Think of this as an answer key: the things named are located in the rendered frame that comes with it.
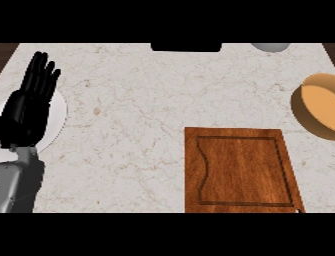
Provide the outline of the orange round pot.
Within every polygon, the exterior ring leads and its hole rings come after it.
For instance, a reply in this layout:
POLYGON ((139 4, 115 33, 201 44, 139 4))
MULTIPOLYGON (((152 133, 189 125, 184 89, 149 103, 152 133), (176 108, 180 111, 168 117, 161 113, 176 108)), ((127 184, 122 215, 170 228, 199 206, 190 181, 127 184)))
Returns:
POLYGON ((294 117, 317 137, 335 140, 335 75, 310 75, 291 95, 294 117))

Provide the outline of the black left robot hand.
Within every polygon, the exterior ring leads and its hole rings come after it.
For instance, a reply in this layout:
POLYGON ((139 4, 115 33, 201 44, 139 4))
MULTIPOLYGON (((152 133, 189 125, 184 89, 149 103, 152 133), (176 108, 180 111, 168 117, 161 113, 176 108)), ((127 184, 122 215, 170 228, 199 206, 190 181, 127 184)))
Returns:
POLYGON ((7 98, 0 114, 0 148, 34 147, 47 126, 50 101, 60 70, 35 52, 25 70, 21 87, 7 98))

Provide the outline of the white round plate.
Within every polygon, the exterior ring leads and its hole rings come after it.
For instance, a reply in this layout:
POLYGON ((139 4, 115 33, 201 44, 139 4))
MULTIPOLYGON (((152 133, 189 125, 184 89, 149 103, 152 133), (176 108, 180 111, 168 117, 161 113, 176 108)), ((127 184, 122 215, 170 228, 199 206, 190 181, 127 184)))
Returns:
MULTIPOLYGON (((68 106, 65 98, 59 91, 55 91, 52 102, 50 102, 50 109, 49 109, 49 119, 47 119, 47 126, 43 139, 37 143, 37 152, 41 152, 52 142, 55 141, 66 120, 68 114, 68 106)), ((18 156, 12 153, 7 149, 0 148, 0 162, 4 161, 15 161, 18 156)))

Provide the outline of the brown wooden cutting board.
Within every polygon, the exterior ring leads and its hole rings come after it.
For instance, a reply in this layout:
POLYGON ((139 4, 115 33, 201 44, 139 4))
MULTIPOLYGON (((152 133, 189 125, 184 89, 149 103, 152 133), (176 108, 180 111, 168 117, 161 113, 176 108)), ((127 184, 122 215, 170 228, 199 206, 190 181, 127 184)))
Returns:
POLYGON ((184 129, 184 211, 304 211, 280 130, 184 129))

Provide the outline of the black appliance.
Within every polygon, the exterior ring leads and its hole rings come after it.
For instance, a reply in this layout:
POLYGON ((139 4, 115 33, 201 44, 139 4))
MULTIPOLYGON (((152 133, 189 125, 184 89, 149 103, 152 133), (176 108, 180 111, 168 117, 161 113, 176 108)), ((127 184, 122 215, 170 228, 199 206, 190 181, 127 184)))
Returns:
POLYGON ((167 52, 218 52, 221 49, 220 43, 152 43, 153 51, 167 52))

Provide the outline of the grey round object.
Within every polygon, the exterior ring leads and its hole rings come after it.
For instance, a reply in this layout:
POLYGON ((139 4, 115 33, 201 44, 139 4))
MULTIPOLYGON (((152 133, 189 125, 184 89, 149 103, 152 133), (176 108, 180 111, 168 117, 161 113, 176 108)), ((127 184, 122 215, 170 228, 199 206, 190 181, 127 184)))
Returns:
POLYGON ((276 53, 276 52, 282 52, 288 48, 289 44, 288 43, 252 43, 252 46, 263 52, 276 53))

